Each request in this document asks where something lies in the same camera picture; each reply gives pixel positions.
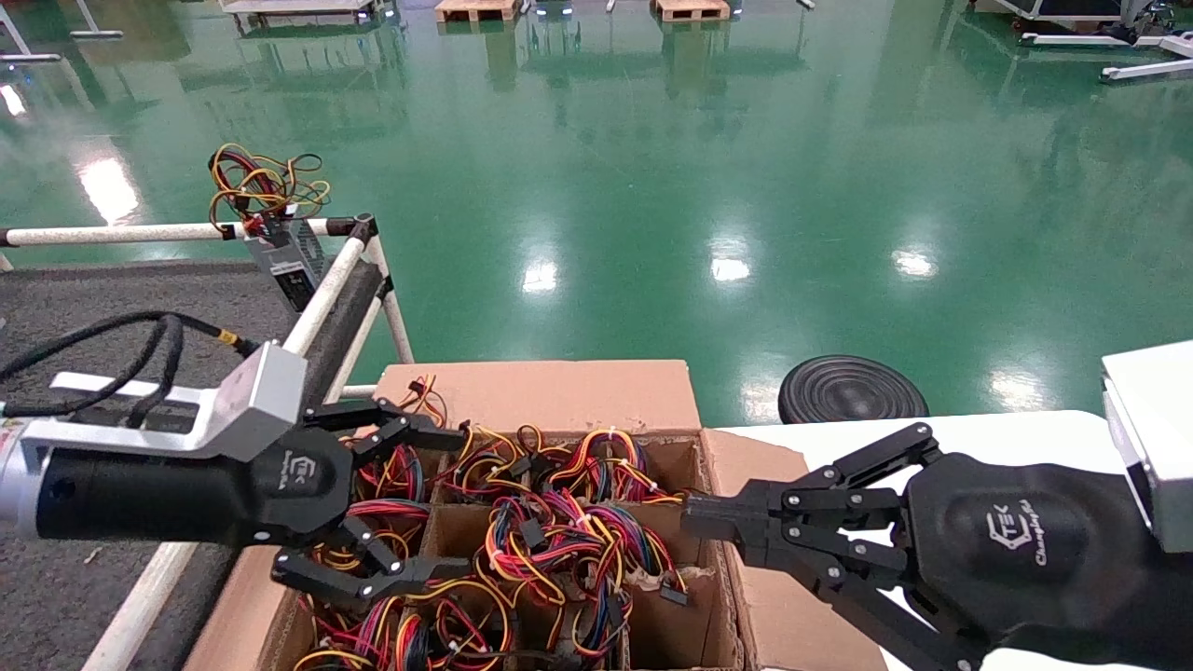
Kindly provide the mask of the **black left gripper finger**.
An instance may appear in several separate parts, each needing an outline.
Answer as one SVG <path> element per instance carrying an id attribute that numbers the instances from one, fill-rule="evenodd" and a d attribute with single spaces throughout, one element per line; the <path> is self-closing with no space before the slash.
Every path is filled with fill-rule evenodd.
<path id="1" fill-rule="evenodd" d="M 336 433 L 367 426 L 373 431 L 350 447 L 354 467 L 391 458 L 400 445 L 440 453 L 459 453 L 466 447 L 465 431 L 438 426 L 432 418 L 413 415 L 384 398 L 348 399 L 308 408 L 303 413 L 304 429 Z"/>
<path id="2" fill-rule="evenodd" d="M 282 548 L 272 565 L 272 581 L 323 603 L 364 611 L 389 597 L 428 595 L 437 581 L 453 581 L 472 572 L 472 561 L 418 555 L 400 559 L 361 519 L 346 517 L 320 538 L 339 544 L 361 561 L 361 572 L 329 568 L 298 548 Z"/>

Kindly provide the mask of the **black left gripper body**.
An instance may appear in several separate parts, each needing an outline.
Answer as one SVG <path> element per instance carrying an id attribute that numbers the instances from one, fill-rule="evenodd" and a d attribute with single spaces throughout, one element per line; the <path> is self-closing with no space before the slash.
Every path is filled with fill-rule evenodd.
<path id="1" fill-rule="evenodd" d="M 302 547 L 344 519 L 353 469 L 327 431 L 291 431 L 251 461 L 57 449 L 35 497 L 35 535 Z"/>

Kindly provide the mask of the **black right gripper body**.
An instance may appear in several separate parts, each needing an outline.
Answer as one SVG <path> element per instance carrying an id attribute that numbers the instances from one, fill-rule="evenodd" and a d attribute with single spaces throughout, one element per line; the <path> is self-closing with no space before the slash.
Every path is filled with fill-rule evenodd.
<path id="1" fill-rule="evenodd" d="M 946 455 L 905 484 L 913 610 L 982 650 L 1172 667 L 1172 558 L 1129 481 Z"/>

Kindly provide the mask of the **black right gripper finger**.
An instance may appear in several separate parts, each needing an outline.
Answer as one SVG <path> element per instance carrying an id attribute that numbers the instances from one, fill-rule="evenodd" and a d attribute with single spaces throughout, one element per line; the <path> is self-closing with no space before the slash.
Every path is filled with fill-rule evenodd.
<path id="1" fill-rule="evenodd" d="M 730 497 L 691 494 L 682 511 L 690 534 L 760 534 L 771 521 L 860 531 L 900 519 L 900 495 L 870 485 L 937 461 L 937 437 L 915 423 L 836 458 L 792 484 L 750 479 Z"/>
<path id="2" fill-rule="evenodd" d="M 938 632 L 892 590 L 917 577 L 903 549 L 835 533 L 716 531 L 758 670 L 979 670 L 984 652 Z"/>

